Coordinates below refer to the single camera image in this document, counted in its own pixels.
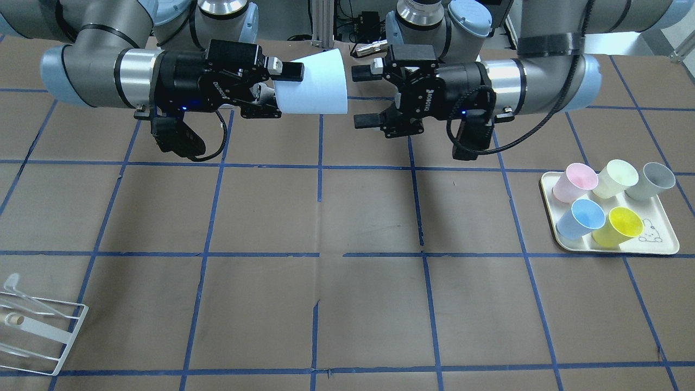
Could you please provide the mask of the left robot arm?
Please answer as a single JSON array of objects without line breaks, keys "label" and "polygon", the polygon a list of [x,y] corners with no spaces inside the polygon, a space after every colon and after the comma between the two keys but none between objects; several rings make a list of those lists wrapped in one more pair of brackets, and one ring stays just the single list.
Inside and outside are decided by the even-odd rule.
[{"label": "left robot arm", "polygon": [[355,127],[393,138],[421,134],[424,118],[474,127],[582,109],[601,86],[598,62],[584,53],[586,35],[664,29],[692,8],[692,1],[524,1],[516,56],[480,60],[493,27],[483,4],[399,1],[387,17],[385,57],[352,69],[354,81],[393,84],[395,101],[355,115]]}]

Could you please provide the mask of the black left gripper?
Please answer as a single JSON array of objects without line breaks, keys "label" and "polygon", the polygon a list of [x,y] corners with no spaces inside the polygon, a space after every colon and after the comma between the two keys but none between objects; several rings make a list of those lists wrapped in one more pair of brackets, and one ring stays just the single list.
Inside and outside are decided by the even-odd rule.
[{"label": "black left gripper", "polygon": [[351,67],[353,82],[386,79],[397,89],[381,113],[354,115],[355,129],[380,128],[386,138],[421,134],[422,119],[492,117],[491,79],[481,62],[442,64],[432,45],[390,45],[382,60]]}]

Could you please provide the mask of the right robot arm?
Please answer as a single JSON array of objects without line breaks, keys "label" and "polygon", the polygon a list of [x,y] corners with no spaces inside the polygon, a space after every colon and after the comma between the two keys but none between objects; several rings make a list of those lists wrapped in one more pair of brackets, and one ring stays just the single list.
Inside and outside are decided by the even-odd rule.
[{"label": "right robot arm", "polygon": [[40,74],[75,105],[160,110],[182,118],[238,106],[278,118],[267,81],[299,83],[300,62],[263,54],[248,1],[3,1],[2,33],[55,40]]}]

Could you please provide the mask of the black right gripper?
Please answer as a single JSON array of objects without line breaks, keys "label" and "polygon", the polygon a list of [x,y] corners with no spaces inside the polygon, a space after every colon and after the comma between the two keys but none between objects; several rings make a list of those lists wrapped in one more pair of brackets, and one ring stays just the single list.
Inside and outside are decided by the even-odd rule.
[{"label": "black right gripper", "polygon": [[166,50],[161,55],[154,103],[167,116],[213,113],[237,106],[243,118],[281,118],[273,81],[302,82],[303,62],[268,58],[261,46],[211,40],[205,52]]}]

